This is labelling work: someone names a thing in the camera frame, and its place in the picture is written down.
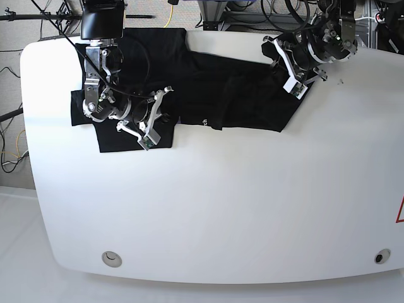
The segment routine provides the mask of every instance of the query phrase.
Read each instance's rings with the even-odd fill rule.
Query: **black fabric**
[[[206,125],[213,129],[254,128],[282,131],[301,100],[283,89],[286,71],[269,65],[191,52],[186,47],[186,31],[173,28],[128,28],[119,48],[124,55],[121,85],[136,86],[140,93],[172,86],[164,96],[162,111],[168,122],[156,121],[161,135],[154,148],[170,148],[174,126]],[[140,40],[150,51],[150,79],[144,83],[147,64]],[[78,45],[85,52],[86,45]],[[72,92],[72,125],[92,123],[83,115],[83,91]],[[140,150],[133,136],[116,131],[117,121],[94,122],[101,152]]]

